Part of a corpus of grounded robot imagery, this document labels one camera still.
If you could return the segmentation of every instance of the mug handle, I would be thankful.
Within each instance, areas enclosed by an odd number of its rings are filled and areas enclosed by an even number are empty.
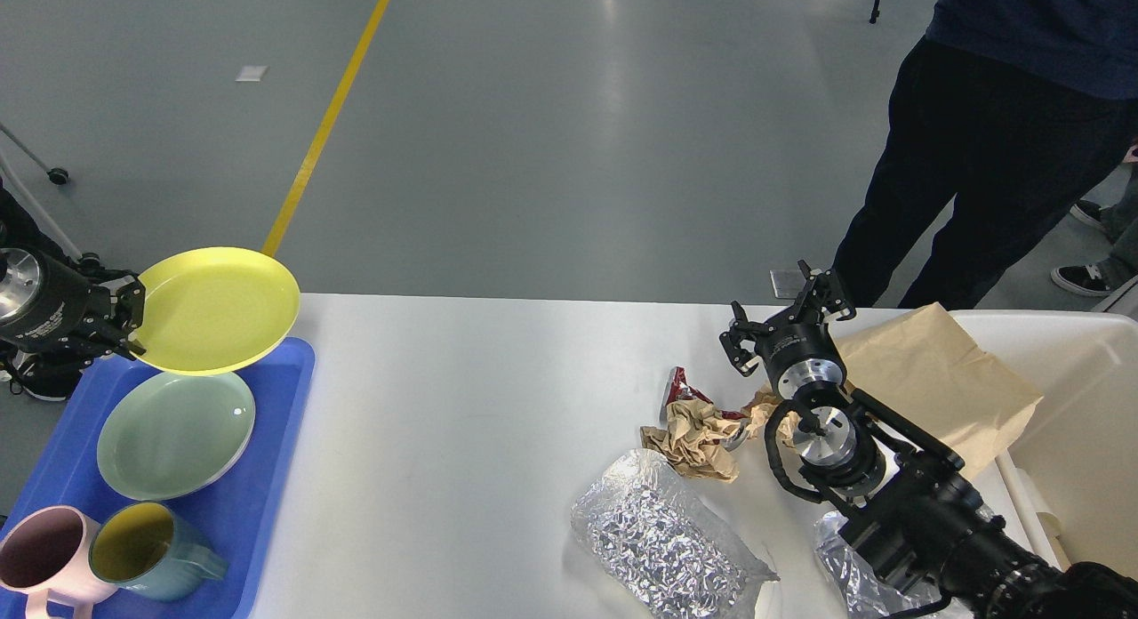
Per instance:
[[[50,594],[51,591],[36,591],[27,595],[27,610],[25,611],[25,617],[27,617],[27,619],[59,619],[48,613],[48,596]],[[84,602],[76,605],[72,618],[91,619],[91,604]]]
[[[212,550],[205,546],[193,546],[185,559],[179,559],[183,563],[197,566],[208,579],[222,579],[229,570],[229,562],[217,556]]]

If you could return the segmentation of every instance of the mug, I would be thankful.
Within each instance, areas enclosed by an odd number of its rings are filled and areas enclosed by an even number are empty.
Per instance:
[[[91,546],[96,577],[155,601],[185,597],[228,569],[198,529],[156,502],[116,512]]]
[[[98,530],[73,506],[56,505],[28,514],[0,542],[0,586],[27,595],[27,619],[50,619],[49,601],[90,619],[91,606],[115,594],[88,562]]]

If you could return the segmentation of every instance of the aluminum foil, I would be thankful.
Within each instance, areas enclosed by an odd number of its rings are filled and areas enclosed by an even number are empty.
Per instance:
[[[613,462],[574,505],[572,528],[658,619],[751,619],[778,578],[651,449]]]
[[[899,612],[930,604],[940,599],[940,592],[929,583],[918,583],[907,595],[897,588],[882,584],[873,575],[873,568],[861,559],[849,543],[838,534],[846,523],[839,512],[827,512],[817,522],[815,554],[823,569],[830,573],[846,602],[846,613],[850,619],[880,619]],[[932,619],[972,619],[972,612],[959,601],[934,614]]]

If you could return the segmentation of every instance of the wheel caster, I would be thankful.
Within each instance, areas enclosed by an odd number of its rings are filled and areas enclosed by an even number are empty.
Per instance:
[[[48,181],[53,182],[53,184],[64,185],[69,180],[71,180],[71,174],[67,173],[67,170],[63,168],[48,170]]]

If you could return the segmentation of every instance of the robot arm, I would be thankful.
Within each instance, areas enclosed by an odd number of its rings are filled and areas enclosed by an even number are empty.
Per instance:
[[[130,271],[72,266],[31,247],[0,249],[0,340],[5,370],[26,387],[69,395],[98,356],[134,358],[146,290]]]
[[[719,340],[744,377],[761,360],[783,397],[764,431],[780,485],[846,515],[842,537],[881,581],[901,592],[920,580],[940,588],[941,602],[894,617],[935,612],[953,597],[983,619],[1138,617],[1138,583],[1092,563],[1063,573],[1025,551],[960,477],[956,453],[865,391],[847,391],[827,322],[856,311],[836,273],[799,266],[806,287],[793,306],[756,323],[732,304],[735,319]],[[775,441],[791,412],[802,418],[793,434],[798,472],[813,489],[790,479]],[[898,465],[888,481],[885,452]]]

